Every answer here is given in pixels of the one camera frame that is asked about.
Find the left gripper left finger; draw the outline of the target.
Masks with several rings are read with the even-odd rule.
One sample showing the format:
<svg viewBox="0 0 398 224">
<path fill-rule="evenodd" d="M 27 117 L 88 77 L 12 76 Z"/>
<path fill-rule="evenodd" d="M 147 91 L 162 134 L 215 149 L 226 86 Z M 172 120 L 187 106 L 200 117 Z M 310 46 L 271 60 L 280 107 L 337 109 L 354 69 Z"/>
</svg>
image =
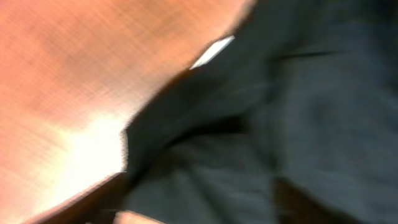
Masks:
<svg viewBox="0 0 398 224">
<path fill-rule="evenodd" d="M 112 224 L 126 191 L 126 174 L 119 172 L 71 202 L 29 220 L 31 224 Z"/>
</svg>

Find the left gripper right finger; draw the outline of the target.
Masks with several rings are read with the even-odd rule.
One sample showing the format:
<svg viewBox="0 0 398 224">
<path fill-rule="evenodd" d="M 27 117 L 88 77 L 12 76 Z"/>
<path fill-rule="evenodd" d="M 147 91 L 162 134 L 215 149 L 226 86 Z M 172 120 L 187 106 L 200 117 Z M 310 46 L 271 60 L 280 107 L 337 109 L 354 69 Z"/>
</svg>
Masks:
<svg viewBox="0 0 398 224">
<path fill-rule="evenodd" d="M 361 224 L 347 214 L 323 206 L 283 178 L 274 181 L 274 205 L 280 224 Z"/>
</svg>

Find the black t-shirt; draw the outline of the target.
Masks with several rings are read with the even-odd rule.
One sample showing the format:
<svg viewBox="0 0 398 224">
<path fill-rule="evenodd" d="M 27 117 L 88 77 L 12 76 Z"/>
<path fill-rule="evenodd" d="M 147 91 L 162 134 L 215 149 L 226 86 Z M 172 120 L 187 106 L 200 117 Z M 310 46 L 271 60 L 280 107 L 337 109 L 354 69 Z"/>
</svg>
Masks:
<svg viewBox="0 0 398 224">
<path fill-rule="evenodd" d="M 277 223 L 278 178 L 396 223 L 397 2 L 258 1 L 126 134 L 124 207 L 164 223 Z"/>
</svg>

